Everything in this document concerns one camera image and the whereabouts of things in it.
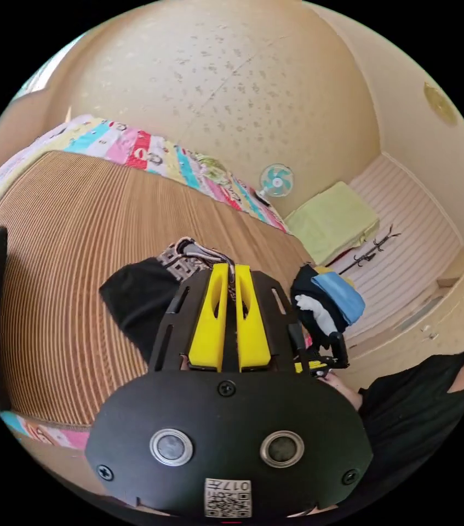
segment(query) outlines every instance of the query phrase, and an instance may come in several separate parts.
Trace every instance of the window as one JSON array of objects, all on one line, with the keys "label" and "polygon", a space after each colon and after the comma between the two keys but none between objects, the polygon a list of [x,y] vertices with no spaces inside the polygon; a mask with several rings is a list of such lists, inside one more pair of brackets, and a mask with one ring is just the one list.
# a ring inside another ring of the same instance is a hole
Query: window
[{"label": "window", "polygon": [[85,35],[80,35],[75,38],[67,46],[64,46],[58,53],[53,55],[24,85],[20,88],[18,93],[13,97],[13,100],[20,97],[44,89],[51,75],[55,72],[58,65],[63,61],[64,57],[70,52],[71,48]]}]

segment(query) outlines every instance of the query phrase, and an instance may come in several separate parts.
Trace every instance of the white cloth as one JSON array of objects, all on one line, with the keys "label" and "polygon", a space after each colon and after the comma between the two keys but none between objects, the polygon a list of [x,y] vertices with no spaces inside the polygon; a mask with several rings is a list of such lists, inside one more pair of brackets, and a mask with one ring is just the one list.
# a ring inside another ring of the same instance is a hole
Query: white cloth
[{"label": "white cloth", "polygon": [[318,327],[324,334],[330,336],[332,333],[337,332],[337,327],[332,316],[318,300],[310,296],[299,295],[296,296],[296,303],[302,311],[312,311]]}]

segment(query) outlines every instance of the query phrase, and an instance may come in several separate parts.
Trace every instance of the coat rack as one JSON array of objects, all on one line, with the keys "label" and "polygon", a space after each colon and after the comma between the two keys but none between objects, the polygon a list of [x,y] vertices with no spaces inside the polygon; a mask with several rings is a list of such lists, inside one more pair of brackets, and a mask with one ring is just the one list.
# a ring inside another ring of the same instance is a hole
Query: coat rack
[{"label": "coat rack", "polygon": [[365,254],[359,256],[358,258],[356,256],[354,256],[354,263],[349,265],[346,269],[342,270],[339,273],[339,275],[345,274],[345,272],[347,272],[351,268],[355,267],[356,265],[358,265],[358,267],[362,267],[363,266],[362,263],[364,261],[372,261],[376,257],[376,254],[378,252],[383,252],[382,246],[385,243],[387,243],[387,241],[389,241],[389,239],[392,239],[393,237],[398,237],[398,236],[402,235],[401,232],[398,233],[398,234],[393,234],[392,233],[392,229],[393,228],[394,228],[394,225],[391,225],[391,227],[389,228],[388,234],[386,236],[384,236],[382,240],[376,241],[374,239],[373,240],[374,246],[368,252],[366,252]]}]

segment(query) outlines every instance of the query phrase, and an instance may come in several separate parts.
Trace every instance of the black t-shirt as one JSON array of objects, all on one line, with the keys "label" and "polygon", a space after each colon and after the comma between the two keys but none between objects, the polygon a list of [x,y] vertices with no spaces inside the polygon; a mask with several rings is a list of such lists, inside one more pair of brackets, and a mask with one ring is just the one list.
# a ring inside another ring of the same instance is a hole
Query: black t-shirt
[{"label": "black t-shirt", "polygon": [[360,390],[359,413],[374,457],[353,493],[325,512],[325,523],[372,504],[436,452],[464,414],[464,390],[448,393],[463,365],[464,352],[434,355]]}]

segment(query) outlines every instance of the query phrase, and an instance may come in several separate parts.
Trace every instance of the screw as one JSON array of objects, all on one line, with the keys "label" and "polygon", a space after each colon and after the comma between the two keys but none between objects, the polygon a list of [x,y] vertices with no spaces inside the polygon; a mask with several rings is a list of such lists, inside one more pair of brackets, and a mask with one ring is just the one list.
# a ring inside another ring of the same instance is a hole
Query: screw
[{"label": "screw", "polygon": [[113,480],[113,472],[107,467],[101,464],[100,466],[97,466],[96,472],[98,473],[99,477],[104,479],[107,482],[110,482]]},{"label": "screw", "polygon": [[217,391],[221,396],[233,396],[236,392],[236,386],[233,382],[225,380],[217,386]]},{"label": "screw", "polygon": [[350,486],[351,484],[354,484],[354,482],[356,482],[358,478],[359,478],[358,470],[348,470],[341,478],[341,482],[345,486]]}]

